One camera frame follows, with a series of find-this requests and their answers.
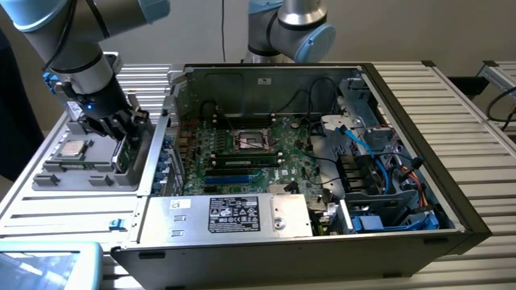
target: white wall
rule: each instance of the white wall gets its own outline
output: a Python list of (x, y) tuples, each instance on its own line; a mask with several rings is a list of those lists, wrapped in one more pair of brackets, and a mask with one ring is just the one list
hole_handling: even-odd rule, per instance
[[(171, 16), (104, 41), (126, 63), (222, 61), (222, 0), (171, 0)], [(326, 0), (338, 28), (330, 61), (434, 60), (448, 74), (474, 74), (482, 60), (516, 60), (515, 0)], [(226, 51), (238, 62), (247, 48), (247, 0), (226, 0)], [(0, 26), (8, 21), (0, 13)], [(44, 129), (59, 116), (39, 78), (40, 63), (23, 36), (7, 31)]]

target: motherboard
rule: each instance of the motherboard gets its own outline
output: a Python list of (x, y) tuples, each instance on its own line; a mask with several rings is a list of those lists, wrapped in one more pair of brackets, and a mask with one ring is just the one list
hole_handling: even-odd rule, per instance
[(311, 208), (324, 208), (303, 117), (271, 118), (252, 124), (228, 122), (195, 120), (180, 128), (183, 194), (304, 194)]

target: green circuit board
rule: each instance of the green circuit board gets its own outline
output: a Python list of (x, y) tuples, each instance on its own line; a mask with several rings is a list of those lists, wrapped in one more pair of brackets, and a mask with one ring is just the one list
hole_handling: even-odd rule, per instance
[[(300, 119), (284, 117), (275, 122), (270, 128), (263, 129), (216, 129), (208, 122), (184, 127), (180, 132), (179, 141), (187, 177), (183, 194), (186, 196), (192, 196), (236, 193), (278, 193), (287, 184), (296, 181), (300, 194), (306, 195), (311, 208), (323, 207), (323, 203), (316, 203), (318, 195), (322, 194), (322, 186), (312, 184), (307, 180), (307, 175), (314, 170), (318, 163), (315, 162), (315, 159), (300, 152), (300, 149), (296, 146), (296, 142), (303, 142), (302, 147), (306, 148), (310, 133), (307, 128), (303, 128), (302, 126), (294, 129), (291, 127), (292, 123), (300, 124)], [(268, 146), (266, 148), (255, 148), (252, 143), (247, 143), (248, 148), (240, 148), (239, 141), (242, 139), (239, 139), (239, 137), (246, 136), (246, 134), (262, 134), (267, 138)], [(282, 153), (282, 157), (279, 157), (279, 159), (282, 159), (279, 167), (247, 169), (248, 176), (251, 177), (250, 183), (206, 184), (207, 170), (214, 168), (211, 163), (214, 153), (220, 155), (235, 155), (264, 152), (276, 155), (279, 152)], [(311, 181), (314, 183), (320, 183), (322, 179), (319, 175), (311, 176)], [(212, 191), (206, 192), (206, 187), (210, 187)]]

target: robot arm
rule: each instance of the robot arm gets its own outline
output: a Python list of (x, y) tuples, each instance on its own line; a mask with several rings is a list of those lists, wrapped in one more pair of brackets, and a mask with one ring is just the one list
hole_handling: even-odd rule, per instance
[(319, 62), (335, 37), (322, 0), (251, 0), (247, 62)]
[(148, 113), (128, 104), (99, 42), (166, 17), (168, 0), (0, 0), (0, 5), (82, 107), (83, 127), (118, 140), (136, 134)]

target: warning label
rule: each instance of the warning label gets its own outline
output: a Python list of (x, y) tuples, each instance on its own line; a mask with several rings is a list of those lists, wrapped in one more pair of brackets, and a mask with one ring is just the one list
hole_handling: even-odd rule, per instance
[(210, 199), (211, 233), (260, 231), (259, 197)]

